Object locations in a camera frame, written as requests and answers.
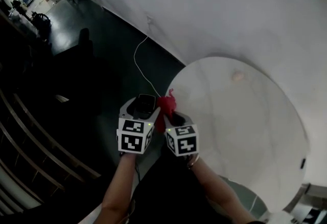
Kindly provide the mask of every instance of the floor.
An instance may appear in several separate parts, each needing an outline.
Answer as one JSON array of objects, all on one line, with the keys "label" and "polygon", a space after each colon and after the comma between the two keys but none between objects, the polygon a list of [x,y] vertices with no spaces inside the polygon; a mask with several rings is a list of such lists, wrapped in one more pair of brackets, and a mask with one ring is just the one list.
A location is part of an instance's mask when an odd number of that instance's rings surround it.
[{"label": "floor", "polygon": [[[99,150],[81,152],[90,157],[98,157],[102,153],[107,162],[119,161],[119,153],[115,139],[115,130],[118,123],[120,107],[129,99],[140,93],[155,95],[149,83],[142,77],[134,64],[133,54],[137,45],[146,36],[112,13],[104,11],[90,0],[80,0],[77,5],[61,0],[48,13],[52,21],[52,32],[49,41],[52,43],[52,53],[56,55],[78,43],[79,32],[89,28],[90,40],[94,43],[94,55],[101,61],[102,67],[99,79],[103,84],[101,89],[102,113],[92,121],[94,136],[88,141],[96,143]],[[176,76],[184,68],[177,59],[170,55],[151,39],[147,39],[138,49],[136,61],[144,74],[153,83],[159,94],[164,95]],[[164,138],[155,134],[146,154],[138,158],[141,177],[160,155],[160,148]],[[71,145],[79,153],[79,147]],[[106,160],[99,161],[101,169],[105,170]],[[255,194],[246,188],[230,183],[239,194],[243,204],[250,208]],[[257,200],[253,213],[257,217],[265,212],[265,206]]]}]

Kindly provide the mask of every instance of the desk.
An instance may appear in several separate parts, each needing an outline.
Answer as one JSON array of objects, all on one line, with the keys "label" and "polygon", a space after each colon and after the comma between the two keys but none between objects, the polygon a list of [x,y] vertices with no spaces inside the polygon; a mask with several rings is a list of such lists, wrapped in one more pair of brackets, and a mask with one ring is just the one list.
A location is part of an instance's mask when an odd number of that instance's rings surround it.
[{"label": "desk", "polygon": [[[239,80],[232,80],[239,72]],[[308,143],[282,90],[240,61],[193,62],[172,81],[176,111],[200,132],[200,155],[219,175],[255,192],[270,212],[281,211],[303,181]]]}]

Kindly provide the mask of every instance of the wrist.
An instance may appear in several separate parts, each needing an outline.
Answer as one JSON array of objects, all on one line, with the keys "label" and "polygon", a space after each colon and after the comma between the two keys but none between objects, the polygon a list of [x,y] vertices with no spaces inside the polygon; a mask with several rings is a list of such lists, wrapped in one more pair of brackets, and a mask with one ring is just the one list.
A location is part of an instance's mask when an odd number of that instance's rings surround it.
[{"label": "wrist", "polygon": [[200,159],[200,155],[198,153],[191,155],[187,163],[187,167],[191,169],[194,166],[194,164],[198,162],[199,159]]},{"label": "wrist", "polygon": [[121,159],[124,158],[124,159],[135,161],[136,160],[136,156],[137,155],[134,154],[134,153],[123,153],[123,154],[121,154]]}]

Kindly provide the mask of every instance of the white curved backdrop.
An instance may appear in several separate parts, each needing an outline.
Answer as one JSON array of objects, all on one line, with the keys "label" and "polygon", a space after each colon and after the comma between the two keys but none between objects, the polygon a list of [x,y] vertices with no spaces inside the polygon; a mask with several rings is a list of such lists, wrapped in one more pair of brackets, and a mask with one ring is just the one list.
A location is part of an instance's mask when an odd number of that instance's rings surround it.
[{"label": "white curved backdrop", "polygon": [[[244,78],[233,81],[235,72]],[[176,111],[197,124],[200,155],[217,174],[251,189],[270,212],[291,202],[303,181],[308,143],[275,83],[240,61],[210,57],[185,67],[171,88]]]},{"label": "white curved backdrop", "polygon": [[295,106],[310,138],[306,181],[327,186],[327,0],[93,1],[185,64],[224,54],[268,74]]}]

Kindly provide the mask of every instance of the red cloth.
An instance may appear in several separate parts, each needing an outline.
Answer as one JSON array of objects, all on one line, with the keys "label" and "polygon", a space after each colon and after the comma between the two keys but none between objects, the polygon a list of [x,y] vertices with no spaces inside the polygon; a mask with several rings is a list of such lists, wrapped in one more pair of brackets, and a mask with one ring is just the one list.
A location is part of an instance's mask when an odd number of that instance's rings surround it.
[{"label": "red cloth", "polygon": [[173,112],[177,107],[176,100],[172,95],[173,90],[174,90],[173,88],[169,90],[168,93],[169,96],[158,98],[157,107],[160,107],[161,110],[155,126],[159,132],[164,132],[166,129],[164,115],[166,115],[169,119],[171,119]]}]

